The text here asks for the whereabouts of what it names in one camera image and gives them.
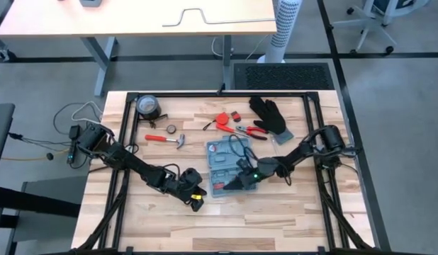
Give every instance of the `black floor mat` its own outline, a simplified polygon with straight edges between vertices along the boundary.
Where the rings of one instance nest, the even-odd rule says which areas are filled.
[[[333,90],[327,63],[235,64],[235,89]]]

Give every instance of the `red hammer handle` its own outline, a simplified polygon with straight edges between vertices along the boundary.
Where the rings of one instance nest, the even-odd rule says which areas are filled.
[[[160,141],[160,142],[165,142],[167,140],[165,137],[160,137],[157,135],[145,135],[145,139],[149,141]]]

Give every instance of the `tool case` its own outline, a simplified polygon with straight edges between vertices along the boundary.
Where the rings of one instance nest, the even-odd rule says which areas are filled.
[[[240,139],[244,146],[250,147],[249,138]],[[210,167],[210,194],[214,198],[249,193],[249,191],[255,191],[257,189],[257,185],[254,184],[242,191],[224,191],[223,187],[242,171],[241,168],[236,165],[236,162],[241,157],[233,153],[230,146],[233,146],[233,149],[239,155],[244,155],[244,148],[240,142],[236,139],[232,139],[229,143],[228,136],[224,136],[222,140],[207,142],[206,144],[207,160]]]

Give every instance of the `desk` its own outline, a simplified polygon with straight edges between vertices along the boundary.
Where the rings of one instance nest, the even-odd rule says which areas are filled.
[[[318,93],[325,124],[338,126],[347,142],[336,92]],[[102,123],[115,134],[120,132],[126,95],[126,91],[108,93]],[[296,136],[278,146],[279,154],[286,155],[308,133],[304,105],[300,98],[279,97],[273,100],[287,120],[289,130]],[[137,144],[140,150],[136,155],[148,164],[176,163],[182,171],[193,167],[203,177],[201,187],[209,191],[205,144],[219,140],[227,133],[216,130],[214,125],[207,131],[202,131],[202,127],[223,111],[238,111],[242,116],[239,124],[251,125],[258,117],[249,108],[248,98],[171,97],[159,98],[159,102],[162,112],[167,113],[169,119],[158,121],[156,130],[151,130],[145,123],[138,125]],[[146,134],[167,135],[165,127],[169,124],[179,129],[174,136],[178,137],[181,133],[186,135],[186,143],[181,149],[176,150],[172,143],[148,142],[144,139]],[[275,155],[270,141],[252,140],[252,149],[258,157]],[[354,165],[350,159],[343,159],[343,162]],[[91,168],[100,166],[101,162],[95,160]],[[371,228],[356,173],[340,167],[336,179],[344,216],[364,241],[372,245]],[[257,192],[253,194],[224,198],[207,196],[203,207],[198,212],[192,212],[189,206],[176,198],[148,188],[132,172],[119,251],[124,251],[128,246],[133,246],[134,251],[317,251],[318,246],[327,247],[313,160],[308,159],[298,165],[292,180],[293,185],[287,186],[282,178],[273,176],[259,183]],[[88,177],[72,247],[82,244],[103,217],[110,181],[110,169],[94,172]],[[336,240],[339,240],[337,223],[332,219]],[[112,243],[114,224],[115,220],[112,220],[107,247]]]
[[[79,36],[100,66],[94,94],[103,93],[103,83],[118,35],[225,35],[223,74],[230,88],[230,35],[271,34],[275,21],[208,25],[199,11],[187,11],[180,25],[183,9],[202,8],[208,21],[274,18],[272,0],[103,0],[98,8],[84,8],[78,0],[14,0],[0,26],[0,36]],[[103,50],[94,36],[109,35]]]

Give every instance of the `duct tape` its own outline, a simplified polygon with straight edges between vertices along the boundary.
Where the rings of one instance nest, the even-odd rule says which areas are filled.
[[[154,96],[142,96],[137,100],[137,112],[144,120],[155,120],[161,115],[161,106]]]

